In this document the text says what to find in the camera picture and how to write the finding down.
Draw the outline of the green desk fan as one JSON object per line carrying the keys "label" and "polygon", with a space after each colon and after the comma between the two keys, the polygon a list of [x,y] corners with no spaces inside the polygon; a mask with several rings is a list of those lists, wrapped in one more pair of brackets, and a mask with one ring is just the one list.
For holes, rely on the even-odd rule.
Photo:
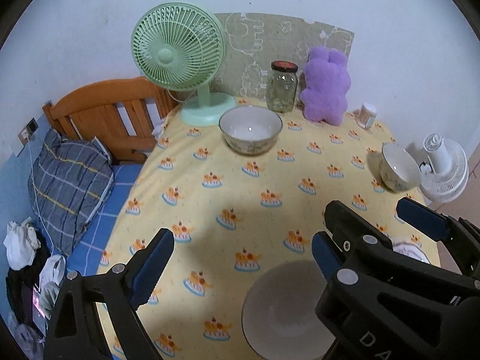
{"label": "green desk fan", "polygon": [[235,98],[210,91],[226,57],[224,28],[207,10],[169,2],[148,10],[131,35],[133,60],[144,77],[169,92],[191,92],[181,120],[194,127],[217,125]]}

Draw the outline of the wall power socket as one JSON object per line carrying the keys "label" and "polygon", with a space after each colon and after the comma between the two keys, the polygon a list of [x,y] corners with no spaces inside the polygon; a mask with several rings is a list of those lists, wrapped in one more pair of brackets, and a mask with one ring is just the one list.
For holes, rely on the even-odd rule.
{"label": "wall power socket", "polygon": [[32,118],[20,131],[18,135],[20,142],[25,146],[37,130],[38,122],[34,118]]}

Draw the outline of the yellow cartoon tablecloth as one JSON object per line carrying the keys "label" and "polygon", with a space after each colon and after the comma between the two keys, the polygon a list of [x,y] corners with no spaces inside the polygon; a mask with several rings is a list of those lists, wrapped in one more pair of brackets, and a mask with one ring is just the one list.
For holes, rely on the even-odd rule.
{"label": "yellow cartoon tablecloth", "polygon": [[218,127],[190,127],[172,111],[116,218],[106,245],[112,260],[100,272],[145,249],[160,228],[172,231],[172,256],[137,311],[164,359],[253,359],[243,299],[269,269],[311,258],[332,200],[389,238],[418,236],[439,265],[437,245],[397,216],[400,195],[374,169],[394,141],[383,123],[366,131],[346,114],[336,127],[306,121],[301,111],[281,119],[271,150],[242,156]]}

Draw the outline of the white fan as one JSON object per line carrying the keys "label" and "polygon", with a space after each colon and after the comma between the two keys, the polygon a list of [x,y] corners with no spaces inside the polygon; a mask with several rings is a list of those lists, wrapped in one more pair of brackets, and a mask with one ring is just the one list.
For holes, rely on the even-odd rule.
{"label": "white fan", "polygon": [[463,147],[438,133],[427,135],[422,146],[411,143],[412,155],[421,175],[420,191],[432,203],[450,203],[465,190],[469,165]]}

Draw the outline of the red-rimmed white plate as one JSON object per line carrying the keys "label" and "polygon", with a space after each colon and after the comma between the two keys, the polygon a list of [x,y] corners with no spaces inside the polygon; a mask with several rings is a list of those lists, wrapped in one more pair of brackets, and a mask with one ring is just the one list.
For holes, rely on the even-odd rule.
{"label": "red-rimmed white plate", "polygon": [[405,255],[409,258],[414,258],[423,263],[431,263],[425,252],[422,250],[422,243],[418,236],[411,235],[409,239],[393,237],[391,238],[391,241],[394,252]]}

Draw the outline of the blue checked bedsheet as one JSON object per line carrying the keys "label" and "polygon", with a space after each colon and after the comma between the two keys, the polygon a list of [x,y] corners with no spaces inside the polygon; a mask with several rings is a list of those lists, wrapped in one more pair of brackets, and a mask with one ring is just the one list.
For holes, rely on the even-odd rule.
{"label": "blue checked bedsheet", "polygon": [[113,167],[115,177],[110,195],[89,224],[80,244],[67,258],[66,272],[77,271],[86,276],[96,274],[99,267],[109,267],[112,253],[107,251],[107,243],[141,168],[139,164]]}

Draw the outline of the leaf-pattern bowl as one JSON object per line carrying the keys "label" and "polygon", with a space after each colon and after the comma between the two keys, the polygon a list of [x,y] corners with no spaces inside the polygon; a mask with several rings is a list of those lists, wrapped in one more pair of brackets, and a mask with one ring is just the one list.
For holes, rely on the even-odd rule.
{"label": "leaf-pattern bowl", "polygon": [[286,262],[264,273],[242,307],[248,345],[262,359],[322,359],[335,340],[315,312],[325,288],[312,260]]}
{"label": "leaf-pattern bowl", "polygon": [[383,184],[396,193],[416,189],[421,184],[421,172],[414,158],[401,146],[385,143],[379,160]]}
{"label": "leaf-pattern bowl", "polygon": [[238,106],[219,119],[227,145],[240,155],[261,155],[269,151],[283,129],[281,117],[268,108]]}

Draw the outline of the dark clothes pile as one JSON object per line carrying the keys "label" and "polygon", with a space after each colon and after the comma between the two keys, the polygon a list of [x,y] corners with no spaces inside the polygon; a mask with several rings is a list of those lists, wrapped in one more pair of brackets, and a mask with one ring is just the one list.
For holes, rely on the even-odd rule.
{"label": "dark clothes pile", "polygon": [[65,276],[64,256],[50,252],[43,234],[36,236],[39,248],[26,258],[15,258],[6,276],[13,314],[10,332],[29,359],[43,358],[48,324]]}

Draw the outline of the green patterned wall mat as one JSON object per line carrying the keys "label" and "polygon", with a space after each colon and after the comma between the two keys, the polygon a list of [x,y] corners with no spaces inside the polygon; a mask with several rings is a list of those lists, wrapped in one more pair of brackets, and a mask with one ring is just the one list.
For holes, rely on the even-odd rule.
{"label": "green patterned wall mat", "polygon": [[300,76],[312,47],[349,55],[355,36],[344,28],[290,16],[233,12],[216,17],[224,27],[226,57],[210,90],[242,98],[265,99],[273,61],[296,64]]}

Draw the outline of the glass jar with lid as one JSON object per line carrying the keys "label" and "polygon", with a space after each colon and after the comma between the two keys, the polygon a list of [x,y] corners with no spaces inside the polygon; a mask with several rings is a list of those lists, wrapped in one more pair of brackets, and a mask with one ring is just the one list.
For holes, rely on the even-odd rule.
{"label": "glass jar with lid", "polygon": [[298,69],[295,63],[289,61],[272,61],[266,94],[267,106],[271,111],[278,113],[293,111],[298,85]]}

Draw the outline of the blue plaid pillow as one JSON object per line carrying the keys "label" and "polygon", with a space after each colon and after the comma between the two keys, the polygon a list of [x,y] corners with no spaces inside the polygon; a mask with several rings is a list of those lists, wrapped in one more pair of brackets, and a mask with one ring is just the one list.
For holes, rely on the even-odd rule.
{"label": "blue plaid pillow", "polygon": [[114,184],[112,155],[95,137],[72,140],[50,129],[32,164],[28,195],[56,250],[69,256]]}

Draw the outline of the cotton swab container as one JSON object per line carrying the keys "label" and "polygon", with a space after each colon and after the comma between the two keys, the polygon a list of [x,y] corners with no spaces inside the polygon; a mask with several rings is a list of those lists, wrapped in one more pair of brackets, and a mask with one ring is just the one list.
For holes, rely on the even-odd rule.
{"label": "cotton swab container", "polygon": [[368,102],[363,102],[356,114],[355,121],[363,129],[370,129],[377,117],[377,108]]}

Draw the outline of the white crumpled cloth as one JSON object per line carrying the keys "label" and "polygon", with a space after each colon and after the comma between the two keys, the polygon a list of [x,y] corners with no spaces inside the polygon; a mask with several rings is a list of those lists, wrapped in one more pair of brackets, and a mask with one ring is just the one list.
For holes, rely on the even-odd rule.
{"label": "white crumpled cloth", "polygon": [[3,245],[7,250],[7,261],[12,270],[20,271],[26,266],[31,266],[37,250],[41,248],[36,228],[32,226],[32,219],[28,217],[22,223],[11,221],[7,225]]}

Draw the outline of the wooden bed headboard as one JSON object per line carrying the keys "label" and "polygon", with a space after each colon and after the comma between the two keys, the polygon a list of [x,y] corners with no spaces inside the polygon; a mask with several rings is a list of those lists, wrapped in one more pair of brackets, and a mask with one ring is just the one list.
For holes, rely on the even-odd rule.
{"label": "wooden bed headboard", "polygon": [[104,80],[83,86],[42,108],[49,125],[72,140],[97,137],[116,164],[144,164],[154,149],[154,125],[146,101],[154,101],[159,116],[174,108],[168,91],[143,76]]}

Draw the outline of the purple plush toy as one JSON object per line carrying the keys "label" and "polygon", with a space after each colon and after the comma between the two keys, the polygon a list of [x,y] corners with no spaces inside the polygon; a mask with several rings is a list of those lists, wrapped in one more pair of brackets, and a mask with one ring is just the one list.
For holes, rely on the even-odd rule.
{"label": "purple plush toy", "polygon": [[351,78],[343,52],[325,46],[310,50],[304,66],[305,88],[300,93],[304,117],[338,126],[347,111]]}

